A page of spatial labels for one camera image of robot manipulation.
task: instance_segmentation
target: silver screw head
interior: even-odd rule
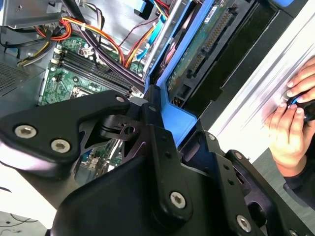
[[[209,138],[212,140],[212,141],[214,141],[216,138],[215,138],[215,136],[213,136],[212,134],[208,134],[208,136],[209,136]]]
[[[51,143],[51,149],[59,153],[67,153],[70,148],[70,143],[63,139],[56,139]]]
[[[156,112],[156,111],[157,111],[156,108],[155,108],[155,107],[152,107],[152,106],[149,106],[149,109],[150,109],[151,111],[153,111],[153,112]]]
[[[244,216],[238,215],[236,217],[236,220],[237,220],[238,225],[242,228],[242,230],[244,230],[247,233],[252,231],[251,224],[249,223],[249,221]]]
[[[294,230],[289,230],[291,236],[299,236]]]
[[[119,101],[119,102],[125,102],[125,100],[122,98],[122,97],[116,97],[116,99],[117,99],[117,101]]]
[[[243,157],[242,157],[242,155],[240,154],[240,153],[238,153],[238,152],[235,152],[235,155],[236,155],[236,157],[238,158],[238,159],[242,159]]]
[[[14,133],[22,139],[30,139],[37,134],[37,130],[30,125],[20,125],[15,128]]]
[[[172,192],[170,196],[172,204],[178,209],[183,209],[186,206],[186,200],[179,192]]]

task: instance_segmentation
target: dark clothing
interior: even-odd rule
[[[293,192],[315,210],[315,136],[306,153],[307,163],[297,176],[285,177],[286,183]]]

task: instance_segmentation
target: power supply cable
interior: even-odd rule
[[[79,20],[82,23],[86,23],[78,5],[74,0],[62,0],[62,3],[67,9],[68,13],[71,15],[71,17]],[[85,31],[83,29],[79,30],[87,43],[94,48],[94,50],[99,54],[100,58],[110,67],[111,70],[113,70],[118,75],[121,75],[124,79],[134,85],[141,92],[144,92],[144,83],[138,75],[112,59],[104,51],[104,49],[100,47],[100,44],[97,42],[92,32]]]

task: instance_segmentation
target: white surface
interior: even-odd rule
[[[15,217],[22,221],[27,219],[17,215],[15,215]],[[10,214],[0,212],[0,236],[44,236],[47,231],[47,229],[39,221],[35,223],[23,223],[21,225],[7,228],[1,227],[16,225],[19,223],[20,222],[14,220]]]
[[[267,148],[263,123],[287,90],[287,81],[315,54],[315,0],[310,0],[209,129],[223,151],[254,162]]]
[[[15,169],[0,164],[0,211],[39,220],[47,229],[52,227],[57,210]]]

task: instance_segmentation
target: person's hand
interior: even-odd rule
[[[299,103],[315,99],[315,58],[309,60],[287,84],[287,95],[296,96],[308,91],[297,100]],[[292,105],[286,111],[283,103],[266,120],[270,133],[272,156],[278,169],[285,177],[299,174],[306,165],[305,153],[315,133],[315,121],[304,124],[304,111]]]
[[[306,165],[305,153],[315,133],[315,126],[303,127],[303,124],[304,110],[294,104],[286,111],[286,103],[281,104],[265,122],[272,157],[284,177],[298,175]]]
[[[315,58],[310,59],[287,84],[289,97],[294,97],[308,91],[297,99],[298,103],[309,102],[315,99]]]

